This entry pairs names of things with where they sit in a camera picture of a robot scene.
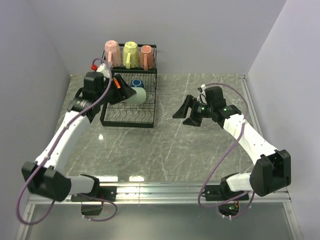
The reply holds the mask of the blue mug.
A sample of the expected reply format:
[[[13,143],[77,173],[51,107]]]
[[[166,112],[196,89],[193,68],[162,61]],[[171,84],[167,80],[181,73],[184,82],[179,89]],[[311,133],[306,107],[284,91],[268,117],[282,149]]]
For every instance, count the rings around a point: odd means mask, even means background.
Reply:
[[[132,88],[145,88],[145,85],[141,79],[135,78],[131,81],[130,86]]]

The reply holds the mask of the light green tumbler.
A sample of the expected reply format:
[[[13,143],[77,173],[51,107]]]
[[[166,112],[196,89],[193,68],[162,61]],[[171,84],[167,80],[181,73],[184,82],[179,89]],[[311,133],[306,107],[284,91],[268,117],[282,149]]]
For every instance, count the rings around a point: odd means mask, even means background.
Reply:
[[[124,103],[142,105],[147,99],[147,93],[143,87],[131,87],[135,90],[135,94],[124,100]]]

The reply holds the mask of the salmon floral mug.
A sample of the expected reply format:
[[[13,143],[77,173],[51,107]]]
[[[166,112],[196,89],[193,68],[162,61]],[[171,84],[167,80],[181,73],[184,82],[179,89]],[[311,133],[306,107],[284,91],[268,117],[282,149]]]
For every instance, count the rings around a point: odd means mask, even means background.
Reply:
[[[150,45],[143,45],[139,54],[140,66],[148,71],[155,66],[154,50]]]

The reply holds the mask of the yellow-green faceted mug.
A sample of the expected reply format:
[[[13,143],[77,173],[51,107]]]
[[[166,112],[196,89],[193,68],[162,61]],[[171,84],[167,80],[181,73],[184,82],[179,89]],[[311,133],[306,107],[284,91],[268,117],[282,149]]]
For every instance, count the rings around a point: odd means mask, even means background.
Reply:
[[[124,44],[122,51],[123,65],[127,69],[137,68],[139,66],[139,47],[133,41]]]

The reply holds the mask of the pale pink mug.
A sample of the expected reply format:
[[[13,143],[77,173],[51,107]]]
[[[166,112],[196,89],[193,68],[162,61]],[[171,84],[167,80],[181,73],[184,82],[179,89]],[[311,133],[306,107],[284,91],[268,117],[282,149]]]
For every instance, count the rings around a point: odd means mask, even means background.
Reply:
[[[104,46],[105,58],[111,67],[119,67],[122,63],[121,48],[117,41],[108,40]]]

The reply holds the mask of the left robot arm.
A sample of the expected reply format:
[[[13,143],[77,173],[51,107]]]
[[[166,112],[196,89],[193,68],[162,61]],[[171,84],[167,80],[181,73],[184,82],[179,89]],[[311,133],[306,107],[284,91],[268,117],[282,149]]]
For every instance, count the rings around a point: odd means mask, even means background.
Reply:
[[[89,201],[97,200],[101,195],[99,179],[87,174],[66,177],[66,163],[101,106],[120,103],[136,93],[119,74],[106,77],[101,72],[88,72],[48,146],[34,162],[22,166],[25,188],[31,194],[57,202],[79,194]]]

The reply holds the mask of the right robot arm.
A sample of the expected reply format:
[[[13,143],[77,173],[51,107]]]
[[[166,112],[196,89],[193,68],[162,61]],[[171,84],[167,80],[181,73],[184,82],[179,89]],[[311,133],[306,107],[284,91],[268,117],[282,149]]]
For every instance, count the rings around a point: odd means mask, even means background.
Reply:
[[[250,157],[250,173],[234,173],[221,179],[220,194],[226,200],[237,194],[253,191],[260,197],[291,184],[291,155],[268,143],[247,121],[235,105],[228,105],[222,83],[203,84],[199,95],[187,95],[178,111],[172,116],[183,119],[183,124],[200,127],[203,119],[211,119],[235,139]]]

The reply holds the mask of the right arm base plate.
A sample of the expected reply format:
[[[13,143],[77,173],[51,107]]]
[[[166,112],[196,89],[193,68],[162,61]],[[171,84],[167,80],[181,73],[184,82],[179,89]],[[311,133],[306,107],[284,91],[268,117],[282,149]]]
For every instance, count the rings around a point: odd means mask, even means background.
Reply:
[[[246,201],[249,199],[249,193],[245,191],[231,191],[228,186],[217,184],[206,185],[203,195],[206,202],[223,202],[229,199]]]

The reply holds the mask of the aluminium mounting rail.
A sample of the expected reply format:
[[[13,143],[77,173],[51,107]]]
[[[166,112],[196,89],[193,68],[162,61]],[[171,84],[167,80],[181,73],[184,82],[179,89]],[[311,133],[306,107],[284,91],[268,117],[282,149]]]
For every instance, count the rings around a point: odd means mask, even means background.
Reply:
[[[229,219],[197,204],[198,182],[117,183],[116,205],[106,204],[103,222],[81,217],[68,198],[34,226],[21,225],[18,240],[300,240],[301,230],[286,189],[256,196],[242,215]]]

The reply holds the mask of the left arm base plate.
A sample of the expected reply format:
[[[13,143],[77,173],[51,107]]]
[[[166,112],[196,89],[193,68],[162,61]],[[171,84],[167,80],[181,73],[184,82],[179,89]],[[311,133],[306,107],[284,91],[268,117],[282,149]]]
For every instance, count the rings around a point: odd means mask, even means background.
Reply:
[[[101,186],[98,193],[94,196],[90,196],[88,193],[78,193],[72,195],[70,200],[72,202],[93,202],[96,199],[108,200],[114,202],[116,200],[117,187],[116,186]]]

